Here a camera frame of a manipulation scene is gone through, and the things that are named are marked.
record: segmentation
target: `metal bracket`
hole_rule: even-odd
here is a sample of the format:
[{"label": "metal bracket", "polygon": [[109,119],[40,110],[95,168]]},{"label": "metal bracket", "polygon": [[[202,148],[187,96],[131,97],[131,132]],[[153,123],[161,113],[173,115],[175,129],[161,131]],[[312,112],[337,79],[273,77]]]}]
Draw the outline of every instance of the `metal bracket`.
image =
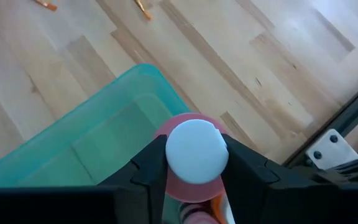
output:
[{"label": "metal bracket", "polygon": [[322,170],[358,159],[358,153],[335,129],[325,132],[306,150],[306,155]]}]

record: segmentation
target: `white spherical object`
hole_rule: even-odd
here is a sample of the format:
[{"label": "white spherical object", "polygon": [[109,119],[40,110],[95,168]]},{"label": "white spherical object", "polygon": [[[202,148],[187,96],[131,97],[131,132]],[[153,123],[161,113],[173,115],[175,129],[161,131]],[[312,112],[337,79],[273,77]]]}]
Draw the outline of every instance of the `white spherical object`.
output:
[{"label": "white spherical object", "polygon": [[165,153],[171,170],[189,184],[206,184],[216,179],[229,159],[219,130],[202,119],[176,126],[168,137]]}]

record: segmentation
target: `red object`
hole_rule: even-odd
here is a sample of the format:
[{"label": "red object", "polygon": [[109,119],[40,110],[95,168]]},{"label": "red object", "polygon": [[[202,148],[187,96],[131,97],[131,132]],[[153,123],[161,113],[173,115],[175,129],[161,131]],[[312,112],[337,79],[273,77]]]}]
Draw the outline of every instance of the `red object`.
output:
[{"label": "red object", "polygon": [[[155,133],[154,138],[160,134],[169,135],[178,124],[189,119],[203,119],[215,125],[221,133],[226,133],[223,126],[217,121],[205,115],[198,113],[183,113],[174,116],[165,122],[160,129]],[[223,182],[221,177],[207,183],[207,184],[187,184],[177,177],[171,168],[168,168],[167,186],[165,192],[174,199],[187,203],[200,203],[215,198],[224,192]]]}]

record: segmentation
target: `small orange object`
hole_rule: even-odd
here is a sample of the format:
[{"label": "small orange object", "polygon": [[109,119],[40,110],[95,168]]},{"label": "small orange object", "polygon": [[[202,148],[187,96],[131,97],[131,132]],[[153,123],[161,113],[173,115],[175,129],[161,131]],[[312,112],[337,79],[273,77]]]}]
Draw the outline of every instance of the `small orange object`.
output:
[{"label": "small orange object", "polygon": [[140,10],[144,13],[144,16],[147,20],[152,20],[152,15],[144,8],[142,2],[140,0],[135,0],[136,4],[140,7]]},{"label": "small orange object", "polygon": [[47,9],[49,9],[53,12],[57,10],[57,6],[55,6],[54,4],[52,4],[50,2],[45,2],[43,0],[35,0],[35,2],[40,4],[43,7],[46,7]]}]

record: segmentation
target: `teal plastic bin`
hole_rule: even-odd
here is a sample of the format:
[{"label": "teal plastic bin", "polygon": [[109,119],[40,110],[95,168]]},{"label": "teal plastic bin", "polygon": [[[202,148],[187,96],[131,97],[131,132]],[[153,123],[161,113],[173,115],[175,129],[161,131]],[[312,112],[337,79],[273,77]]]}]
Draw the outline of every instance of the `teal plastic bin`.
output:
[{"label": "teal plastic bin", "polygon": [[0,159],[0,187],[96,185],[186,112],[154,66],[135,66]]}]

